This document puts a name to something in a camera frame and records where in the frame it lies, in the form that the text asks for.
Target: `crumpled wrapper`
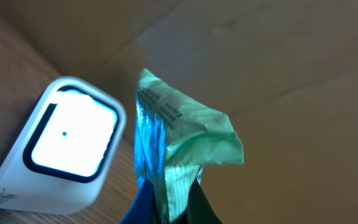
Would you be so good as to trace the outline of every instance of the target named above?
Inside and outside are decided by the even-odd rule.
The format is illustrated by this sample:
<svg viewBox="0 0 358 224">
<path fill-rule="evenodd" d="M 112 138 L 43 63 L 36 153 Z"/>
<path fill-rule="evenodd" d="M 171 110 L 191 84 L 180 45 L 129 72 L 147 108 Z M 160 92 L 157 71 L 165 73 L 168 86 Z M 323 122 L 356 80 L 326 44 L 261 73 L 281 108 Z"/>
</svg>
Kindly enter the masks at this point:
<svg viewBox="0 0 358 224">
<path fill-rule="evenodd" d="M 242 163 L 242 144 L 226 114 L 168 86 L 147 69 L 141 71 L 135 174 L 139 188 L 145 179 L 153 183 L 160 222 L 172 222 L 185 211 L 190 186 L 201 181 L 203 165 Z"/>
</svg>

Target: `candy wrapper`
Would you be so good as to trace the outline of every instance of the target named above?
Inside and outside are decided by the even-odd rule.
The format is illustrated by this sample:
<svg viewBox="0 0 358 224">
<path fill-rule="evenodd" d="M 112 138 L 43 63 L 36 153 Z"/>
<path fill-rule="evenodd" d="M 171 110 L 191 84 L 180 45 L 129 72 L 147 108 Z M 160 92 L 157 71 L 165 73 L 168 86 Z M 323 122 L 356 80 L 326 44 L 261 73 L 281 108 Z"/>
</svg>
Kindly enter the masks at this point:
<svg viewBox="0 0 358 224">
<path fill-rule="evenodd" d="M 205 164 L 242 164 L 244 151 L 228 116 L 168 86 L 147 69 L 136 89 L 135 174 L 153 183 L 158 221 L 169 223 L 188 203 Z"/>
</svg>

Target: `screen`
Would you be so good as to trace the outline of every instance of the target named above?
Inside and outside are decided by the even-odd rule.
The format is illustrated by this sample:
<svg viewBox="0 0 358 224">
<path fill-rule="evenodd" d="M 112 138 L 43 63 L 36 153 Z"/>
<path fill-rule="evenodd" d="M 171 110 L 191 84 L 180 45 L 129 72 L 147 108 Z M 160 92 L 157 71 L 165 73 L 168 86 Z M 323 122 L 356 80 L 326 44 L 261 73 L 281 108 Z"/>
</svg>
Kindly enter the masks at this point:
<svg viewBox="0 0 358 224">
<path fill-rule="evenodd" d="M 94 175 L 108 150 L 117 113 L 76 89 L 55 92 L 49 110 L 53 111 L 32 149 L 32 162 L 82 177 Z"/>
</svg>

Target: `digital device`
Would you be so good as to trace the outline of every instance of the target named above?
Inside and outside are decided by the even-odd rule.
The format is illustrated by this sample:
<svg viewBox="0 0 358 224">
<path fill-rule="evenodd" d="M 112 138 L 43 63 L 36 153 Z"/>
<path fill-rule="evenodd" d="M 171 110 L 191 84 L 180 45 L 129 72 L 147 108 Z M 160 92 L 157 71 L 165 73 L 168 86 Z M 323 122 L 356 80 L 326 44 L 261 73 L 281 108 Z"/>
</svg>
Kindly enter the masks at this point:
<svg viewBox="0 0 358 224">
<path fill-rule="evenodd" d="M 125 123 L 122 105 L 89 83 L 52 82 L 0 167 L 0 208 L 66 214 L 92 204 Z"/>
</svg>

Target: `green wrapper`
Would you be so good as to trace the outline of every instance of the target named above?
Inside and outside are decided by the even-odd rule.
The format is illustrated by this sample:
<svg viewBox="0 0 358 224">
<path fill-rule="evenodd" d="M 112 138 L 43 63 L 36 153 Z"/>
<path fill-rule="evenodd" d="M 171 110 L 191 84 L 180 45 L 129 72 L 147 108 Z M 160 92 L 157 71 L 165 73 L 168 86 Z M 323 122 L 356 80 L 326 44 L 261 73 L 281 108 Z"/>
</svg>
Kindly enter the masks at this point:
<svg viewBox="0 0 358 224">
<path fill-rule="evenodd" d="M 135 173 L 154 186 L 160 221 L 186 209 L 205 164 L 242 164 L 244 151 L 229 117 L 168 86 L 147 69 L 136 89 Z"/>
</svg>

